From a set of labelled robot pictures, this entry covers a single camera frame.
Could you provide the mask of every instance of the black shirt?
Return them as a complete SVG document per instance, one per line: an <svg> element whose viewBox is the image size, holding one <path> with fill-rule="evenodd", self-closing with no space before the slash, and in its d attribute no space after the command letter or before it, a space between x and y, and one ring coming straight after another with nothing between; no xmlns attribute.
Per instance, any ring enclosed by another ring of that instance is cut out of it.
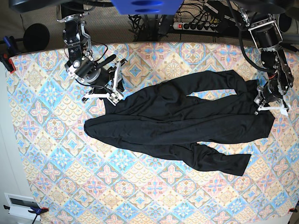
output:
<svg viewBox="0 0 299 224"><path fill-rule="evenodd" d="M224 155L196 142L236 144L267 138L274 122L270 111L255 115L257 81L245 82L235 71L204 71L149 86L87 120L85 132L109 145L166 160L182 160L198 171L243 175L250 154ZM217 100L192 92L234 89Z"/></svg>

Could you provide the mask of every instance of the white wall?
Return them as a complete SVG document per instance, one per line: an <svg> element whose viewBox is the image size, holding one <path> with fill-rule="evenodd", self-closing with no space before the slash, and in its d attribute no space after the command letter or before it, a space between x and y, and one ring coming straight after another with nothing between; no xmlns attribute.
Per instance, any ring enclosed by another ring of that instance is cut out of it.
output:
<svg viewBox="0 0 299 224"><path fill-rule="evenodd" d="M5 68L0 63L0 224L30 224L32 220L9 215L4 192L32 197L16 143L7 96Z"/></svg>

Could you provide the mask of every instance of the floor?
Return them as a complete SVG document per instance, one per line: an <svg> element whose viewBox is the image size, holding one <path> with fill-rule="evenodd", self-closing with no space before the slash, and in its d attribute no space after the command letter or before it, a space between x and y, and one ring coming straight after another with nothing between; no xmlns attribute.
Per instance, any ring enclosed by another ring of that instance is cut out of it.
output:
<svg viewBox="0 0 299 224"><path fill-rule="evenodd" d="M32 12L23 13L22 20L20 14L8 8L8 0L0 2L0 39L5 35L13 35L15 38L22 38L24 30L34 23L42 23L50 31L50 42L47 49L59 49L64 47L62 39L62 30L64 24L56 21L56 7L47 7ZM190 17L184 17L186 21L190 21ZM120 15L115 8L96 8L86 17L87 29L91 37L96 42L102 43L120 43L132 42L133 34L128 30L131 28L129 19L126 15ZM162 41L165 42L213 42L213 38L209 36L198 35L180 35L169 34ZM217 38L218 43L237 44L238 40L231 38ZM245 46L252 46L253 42L244 41Z"/></svg>

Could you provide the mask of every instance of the patterned tablecloth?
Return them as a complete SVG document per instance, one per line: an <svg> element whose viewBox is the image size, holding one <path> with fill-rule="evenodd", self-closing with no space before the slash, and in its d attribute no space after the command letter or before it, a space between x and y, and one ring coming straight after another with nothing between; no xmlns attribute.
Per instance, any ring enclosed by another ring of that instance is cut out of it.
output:
<svg viewBox="0 0 299 224"><path fill-rule="evenodd" d="M105 47L94 46L98 58ZM263 73L240 48L201 43L111 44L105 57L126 58L126 94L190 73L236 70L245 80ZM259 61L258 51L247 49ZM198 172L114 148L89 138L87 119L105 114L101 100L82 104L82 87L64 70L64 50L16 56L7 90L20 157L36 201L50 209L43 223L240 224L285 216L299 199L299 60L286 53L296 78L289 116L276 119L269 138L246 144L208 143L225 154L253 156L244 176ZM207 99L232 94L207 91Z"/></svg>

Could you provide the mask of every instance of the cable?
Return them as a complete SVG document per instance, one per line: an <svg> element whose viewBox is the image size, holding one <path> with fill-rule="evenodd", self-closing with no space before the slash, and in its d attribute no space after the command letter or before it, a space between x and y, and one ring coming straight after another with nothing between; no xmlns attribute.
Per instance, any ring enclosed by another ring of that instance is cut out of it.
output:
<svg viewBox="0 0 299 224"><path fill-rule="evenodd" d="M66 46L67 46L67 44L64 46L64 54L65 54L65 56L66 56L67 58L69 58L69 57L67 56L66 52L65 52L65 48L66 48Z"/></svg>
<svg viewBox="0 0 299 224"><path fill-rule="evenodd" d="M63 7L65 7L65 8L68 8L68 9L70 9L70 10L74 10L74 11L84 11L84 12L90 12L90 11L92 11L92 10L94 10L95 9L95 6L92 6L90 9L81 9L81 8L75 8L75 7L70 7L70 6L68 6L68 5L66 5L66 4L63 4Z"/></svg>
<svg viewBox="0 0 299 224"><path fill-rule="evenodd" d="M93 40L91 40L91 41L94 42L94 43L96 43L96 44L104 45L104 46L106 47L106 50L104 51L104 53L102 54L102 56L101 56L99 59L95 60L95 62L98 62L99 60L101 60L101 59L103 58L103 56L104 56L104 55L106 54L106 52L108 51L108 46L107 46L106 44L104 44L104 43L98 43L98 42L93 41Z"/></svg>
<svg viewBox="0 0 299 224"><path fill-rule="evenodd" d="M260 70L260 71L264 71L264 72L269 72L269 73L274 73L275 72L275 69L266 69L266 68L262 68L260 66L258 66L257 64L255 64L253 61L251 61L246 52L245 52L245 49L244 49L244 45L243 45L243 39L242 39L242 31L239 30L239 43L240 43L240 47L241 47L241 51L242 51L242 54L245 58L245 60L251 64L255 69L257 70Z"/></svg>
<svg viewBox="0 0 299 224"><path fill-rule="evenodd" d="M179 12L179 13L189 13L189 14L190 14L194 19L196 19L196 20L198 20L197 17L201 15L201 13L200 13L200 14L198 14L197 16L194 16L192 13L190 13L190 12L188 12L188 11L183 11L183 12Z"/></svg>
<svg viewBox="0 0 299 224"><path fill-rule="evenodd" d="M128 15L128 18L132 22L132 29L129 29L129 31L134 34L133 42L136 42L138 41L141 32L145 28L145 25L140 25L140 22L143 21L140 15Z"/></svg>
<svg viewBox="0 0 299 224"><path fill-rule="evenodd" d="M196 7L198 7L200 10L203 10L202 5L200 5L200 4L196 4L196 3L183 3L182 6L196 6Z"/></svg>
<svg viewBox="0 0 299 224"><path fill-rule="evenodd" d="M234 10L233 10L233 7L232 7L230 1L229 1L229 0L226 0L226 2L228 3L229 10L230 10L230 12L231 12L231 14L232 14L232 16L233 16L233 18L234 18L235 24L236 24L237 27L239 28L239 30L241 30L241 31L247 31L247 30L249 29L249 27L242 28L242 27L240 26L240 24L239 24L239 22L238 22L238 19L237 19L236 15L235 15L235 12L234 12Z"/></svg>
<svg viewBox="0 0 299 224"><path fill-rule="evenodd" d="M198 20L198 22L197 23L199 23L200 21L201 21L201 19L202 19L202 17L206 14L207 12L204 12L204 13L202 13L202 14L198 14L189 24L192 24L194 21L195 21L195 19L197 19L197 17L199 17L200 15L201 15L201 17L200 17L200 19L197 19Z"/></svg>
<svg viewBox="0 0 299 224"><path fill-rule="evenodd" d="M206 24L206 22L207 22L208 19L209 19L209 13L208 13L208 12L203 13L203 15L201 16L201 18L199 19L199 21L196 23L196 26L199 24L199 22L201 21L201 19L202 19L202 17L203 17L204 15L206 15L207 17L206 17L206 21L203 22L203 26Z"/></svg>
<svg viewBox="0 0 299 224"><path fill-rule="evenodd" d="M37 218L37 215L36 215L36 217L33 219L33 222L32 222L32 224L36 221L36 218Z"/></svg>
<svg viewBox="0 0 299 224"><path fill-rule="evenodd" d="M238 11L240 11L239 6L235 2L233 2L233 4L238 8Z"/></svg>
<svg viewBox="0 0 299 224"><path fill-rule="evenodd" d="M98 1L90 1L90 0L83 0L83 4L89 6L96 6L96 7L114 7L111 2L98 2Z"/></svg>
<svg viewBox="0 0 299 224"><path fill-rule="evenodd" d="M181 42L182 40L182 33L179 34L179 42Z"/></svg>
<svg viewBox="0 0 299 224"><path fill-rule="evenodd" d="M80 85L83 85L83 86L88 86L88 87L100 87L100 89L105 89L105 90L107 90L107 87L102 86L102 85L85 85L85 84L79 82L77 79L75 79L75 80L76 80L77 83L79 83Z"/></svg>
<svg viewBox="0 0 299 224"><path fill-rule="evenodd" d="M25 29L25 27L24 27L24 21L23 21L23 17L22 17L22 15L20 14L20 18L21 18L21 20L22 20L22 26L23 26L23 29L24 29L24 31L26 31L26 29Z"/></svg>

